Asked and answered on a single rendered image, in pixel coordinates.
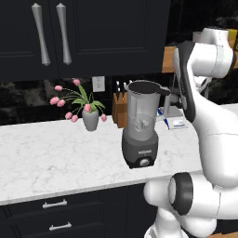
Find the dark drawer front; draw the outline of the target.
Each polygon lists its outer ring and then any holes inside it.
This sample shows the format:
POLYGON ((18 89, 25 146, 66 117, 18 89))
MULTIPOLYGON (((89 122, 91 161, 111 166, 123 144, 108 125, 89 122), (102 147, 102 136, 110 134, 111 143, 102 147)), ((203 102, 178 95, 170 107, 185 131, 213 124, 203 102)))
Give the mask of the dark drawer front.
POLYGON ((98 201, 99 201, 99 192, 83 192, 83 193, 63 195, 63 196, 23 202, 23 203, 17 203, 12 205, 4 205, 3 210, 6 213, 7 218, 13 218, 15 216, 55 210, 62 207, 70 207, 72 205, 87 205, 91 203, 96 203, 98 201), (49 209, 44 209, 42 207, 42 205, 45 202, 49 204, 51 203, 53 204, 53 203, 61 202, 63 199, 65 199, 68 202, 68 204, 65 206, 52 207, 49 209))
POLYGON ((39 234, 56 234, 63 231, 73 231, 84 229, 100 224, 100 214, 98 212, 88 215, 77 215, 75 212, 64 213, 59 215, 40 216, 38 218, 20 219, 16 225, 22 236, 39 235, 39 234), (51 225, 60 226, 70 222, 71 228, 50 231, 51 225))

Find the grey vase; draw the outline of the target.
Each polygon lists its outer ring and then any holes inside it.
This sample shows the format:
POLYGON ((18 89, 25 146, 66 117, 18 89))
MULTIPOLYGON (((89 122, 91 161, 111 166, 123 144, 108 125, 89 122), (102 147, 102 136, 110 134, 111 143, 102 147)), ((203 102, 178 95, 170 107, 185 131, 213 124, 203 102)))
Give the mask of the grey vase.
POLYGON ((98 111, 92 113, 82 111, 82 117, 87 131, 95 131, 97 129, 99 122, 98 111))

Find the white wall socket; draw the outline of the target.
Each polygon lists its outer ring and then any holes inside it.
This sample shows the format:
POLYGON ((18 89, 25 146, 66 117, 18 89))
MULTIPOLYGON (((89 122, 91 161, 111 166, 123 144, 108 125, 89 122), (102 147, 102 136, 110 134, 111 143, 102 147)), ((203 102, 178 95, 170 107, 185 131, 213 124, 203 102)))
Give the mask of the white wall socket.
POLYGON ((104 92, 105 91, 105 77, 94 76, 92 78, 92 87, 94 92, 104 92))

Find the white and blue flat object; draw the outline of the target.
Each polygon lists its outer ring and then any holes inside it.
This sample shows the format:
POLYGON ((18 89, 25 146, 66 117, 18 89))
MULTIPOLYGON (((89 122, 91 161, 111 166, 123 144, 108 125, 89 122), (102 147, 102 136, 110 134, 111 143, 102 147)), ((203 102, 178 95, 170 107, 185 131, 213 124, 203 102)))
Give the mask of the white and blue flat object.
POLYGON ((166 117, 164 122, 169 130, 188 127, 182 112, 176 106, 170 108, 169 115, 166 117))

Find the grey blender with clear jug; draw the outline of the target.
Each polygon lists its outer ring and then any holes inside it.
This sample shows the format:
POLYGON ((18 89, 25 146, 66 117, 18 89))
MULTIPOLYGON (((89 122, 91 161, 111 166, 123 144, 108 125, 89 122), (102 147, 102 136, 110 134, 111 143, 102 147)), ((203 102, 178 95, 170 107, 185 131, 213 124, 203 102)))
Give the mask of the grey blender with clear jug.
POLYGON ((122 152, 130 168, 154 165, 159 137, 155 123, 164 121, 170 107, 170 90, 158 83, 137 80, 127 85, 127 126, 122 152))

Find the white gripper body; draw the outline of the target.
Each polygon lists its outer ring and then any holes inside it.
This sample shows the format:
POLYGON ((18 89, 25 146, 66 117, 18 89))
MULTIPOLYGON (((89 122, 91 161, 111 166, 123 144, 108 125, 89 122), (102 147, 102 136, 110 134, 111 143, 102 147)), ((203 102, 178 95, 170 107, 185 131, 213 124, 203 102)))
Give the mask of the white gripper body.
POLYGON ((196 89, 199 93, 207 92, 209 88, 209 84, 212 82, 212 77, 206 76, 195 76, 195 85, 196 89))

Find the dark cabinet panel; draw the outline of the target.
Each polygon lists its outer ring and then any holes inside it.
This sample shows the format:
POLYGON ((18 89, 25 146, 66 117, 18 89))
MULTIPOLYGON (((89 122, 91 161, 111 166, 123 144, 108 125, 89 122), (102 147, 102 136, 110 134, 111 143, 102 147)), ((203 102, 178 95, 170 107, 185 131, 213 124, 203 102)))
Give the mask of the dark cabinet panel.
POLYGON ((143 195, 144 183, 105 190, 105 238, 144 238, 153 224, 157 208, 143 195))

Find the dark cupboard door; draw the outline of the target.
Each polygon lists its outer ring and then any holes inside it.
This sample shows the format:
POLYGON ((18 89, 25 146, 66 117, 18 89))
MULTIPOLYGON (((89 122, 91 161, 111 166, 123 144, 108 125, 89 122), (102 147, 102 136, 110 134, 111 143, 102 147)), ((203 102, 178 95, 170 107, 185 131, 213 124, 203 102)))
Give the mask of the dark cupboard door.
POLYGON ((162 71, 170 0, 48 0, 59 76, 162 71), (66 6, 72 63, 63 63, 56 6, 66 6))
POLYGON ((0 0, 0 82, 59 77, 48 0, 0 0), (51 63, 42 64, 32 5, 42 7, 46 47, 51 63))

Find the pink tulip bunch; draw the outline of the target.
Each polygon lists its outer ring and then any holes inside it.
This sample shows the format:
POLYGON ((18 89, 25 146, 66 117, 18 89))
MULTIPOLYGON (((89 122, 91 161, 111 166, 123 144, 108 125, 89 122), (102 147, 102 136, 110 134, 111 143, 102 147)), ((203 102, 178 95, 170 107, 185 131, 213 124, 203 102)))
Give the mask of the pink tulip bunch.
POLYGON ((86 91, 81 86, 81 82, 78 78, 73 78, 73 84, 77 87, 77 91, 62 87, 60 85, 55 86, 54 89, 56 91, 60 92, 64 90, 67 91, 67 94, 62 98, 53 97, 49 103, 51 105, 56 105, 59 108, 63 107, 67 101, 69 101, 71 104, 78 104, 78 108, 65 114, 65 119, 71 120, 73 123, 78 120, 78 113, 80 111, 93 113, 96 109, 100 109, 100 118, 103 122, 105 122, 107 120, 107 116, 103 111, 105 106, 98 100, 94 100, 93 93, 90 93, 89 96, 86 94, 86 91))

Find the wooden knife block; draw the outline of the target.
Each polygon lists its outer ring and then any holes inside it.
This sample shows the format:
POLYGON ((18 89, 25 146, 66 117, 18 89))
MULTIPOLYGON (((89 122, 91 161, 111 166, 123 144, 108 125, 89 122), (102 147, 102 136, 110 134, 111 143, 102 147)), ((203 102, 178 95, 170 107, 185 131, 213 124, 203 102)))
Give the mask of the wooden knife block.
POLYGON ((113 94, 112 98, 112 119, 118 128, 127 125, 127 93, 113 94))

